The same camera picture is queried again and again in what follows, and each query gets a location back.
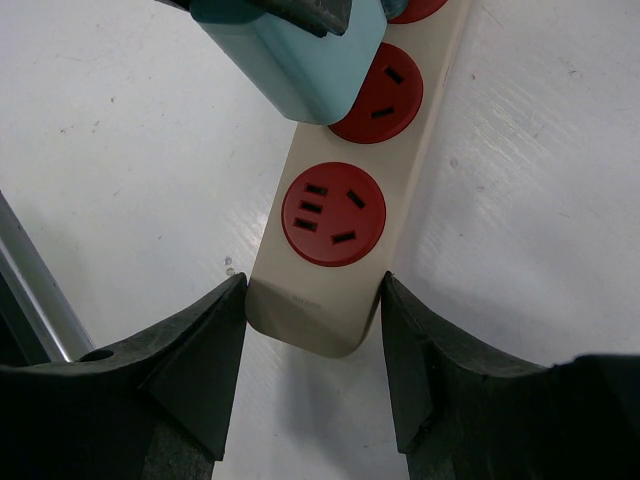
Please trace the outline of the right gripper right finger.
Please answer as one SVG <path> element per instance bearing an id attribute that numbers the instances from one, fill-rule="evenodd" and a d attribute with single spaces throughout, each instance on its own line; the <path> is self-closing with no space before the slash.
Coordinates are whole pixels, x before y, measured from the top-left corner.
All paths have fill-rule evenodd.
<path id="1" fill-rule="evenodd" d="M 635 479 L 639 359 L 543 367 L 437 315 L 392 274 L 381 325 L 398 451 L 413 479 Z"/>

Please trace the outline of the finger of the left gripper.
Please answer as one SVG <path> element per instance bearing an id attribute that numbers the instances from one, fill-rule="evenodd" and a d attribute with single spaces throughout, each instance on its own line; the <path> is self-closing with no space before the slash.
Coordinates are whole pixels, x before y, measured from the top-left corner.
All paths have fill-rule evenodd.
<path id="1" fill-rule="evenodd" d="M 250 0 L 256 7 L 322 38 L 346 33 L 352 0 Z"/>

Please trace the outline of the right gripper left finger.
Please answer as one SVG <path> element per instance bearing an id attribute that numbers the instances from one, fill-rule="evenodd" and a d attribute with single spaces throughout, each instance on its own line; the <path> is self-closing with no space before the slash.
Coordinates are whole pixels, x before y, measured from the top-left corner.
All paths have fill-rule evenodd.
<path id="1" fill-rule="evenodd" d="M 5 479 L 208 479 L 225 452 L 246 332 L 236 274 L 74 362 L 1 369 Z"/>

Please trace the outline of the light teal charger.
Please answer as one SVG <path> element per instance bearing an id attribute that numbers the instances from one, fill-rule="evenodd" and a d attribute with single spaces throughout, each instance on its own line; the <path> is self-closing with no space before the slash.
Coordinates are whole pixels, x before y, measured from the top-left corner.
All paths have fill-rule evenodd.
<path id="1" fill-rule="evenodd" d="M 387 27 L 378 1 L 352 2 L 346 32 L 322 37 L 250 1 L 193 1 L 190 13 L 284 117 L 316 125 L 349 112 Z"/>

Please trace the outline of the dark teal charger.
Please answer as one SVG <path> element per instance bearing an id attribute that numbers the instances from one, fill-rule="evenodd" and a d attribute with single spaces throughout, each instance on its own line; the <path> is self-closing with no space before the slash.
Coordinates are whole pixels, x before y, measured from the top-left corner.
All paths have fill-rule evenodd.
<path id="1" fill-rule="evenodd" d="M 408 6 L 408 0 L 381 0 L 385 16 L 394 19 L 400 16 Z"/>

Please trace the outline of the beige red power strip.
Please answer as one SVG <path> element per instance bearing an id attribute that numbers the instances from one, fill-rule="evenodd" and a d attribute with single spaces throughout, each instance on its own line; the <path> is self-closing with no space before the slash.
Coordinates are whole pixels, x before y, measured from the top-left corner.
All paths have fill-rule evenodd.
<path id="1" fill-rule="evenodd" d="M 332 358 L 365 339 L 469 9 L 412 2 L 347 116 L 296 129 L 248 285 L 258 332 Z"/>

